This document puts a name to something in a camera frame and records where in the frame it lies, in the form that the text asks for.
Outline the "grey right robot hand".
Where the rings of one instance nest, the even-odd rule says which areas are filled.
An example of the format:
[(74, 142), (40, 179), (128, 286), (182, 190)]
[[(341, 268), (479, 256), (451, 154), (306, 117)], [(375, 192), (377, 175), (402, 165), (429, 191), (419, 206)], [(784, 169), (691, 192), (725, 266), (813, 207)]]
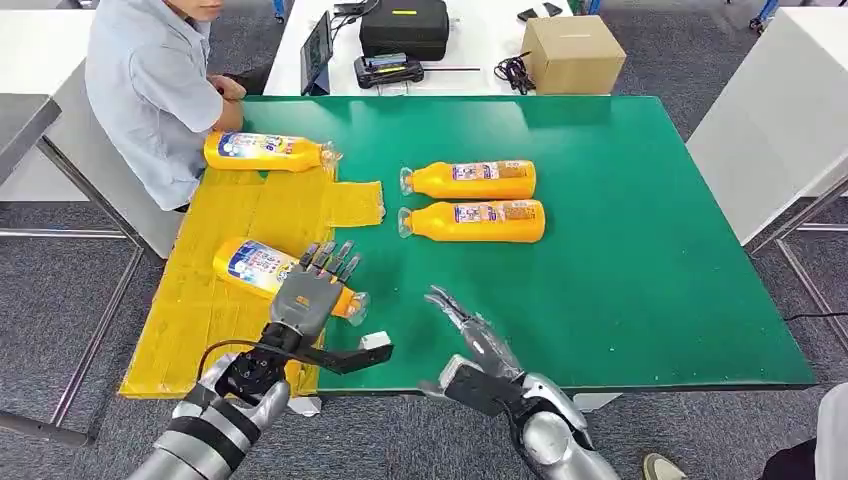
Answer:
[(479, 313), (465, 309), (447, 290), (431, 285), (424, 298), (436, 305), (454, 324), (471, 352), (473, 362), (495, 378), (514, 381), (525, 370), (509, 345)]

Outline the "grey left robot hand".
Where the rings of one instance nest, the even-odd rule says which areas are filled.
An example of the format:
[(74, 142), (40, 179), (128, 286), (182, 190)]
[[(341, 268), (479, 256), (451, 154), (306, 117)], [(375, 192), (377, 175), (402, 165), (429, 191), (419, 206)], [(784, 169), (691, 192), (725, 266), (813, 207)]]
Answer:
[(311, 339), (319, 336), (332, 316), (360, 325), (370, 297), (347, 286), (361, 260), (353, 247), (351, 240), (342, 245), (334, 241), (310, 245), (274, 296), (270, 320)]

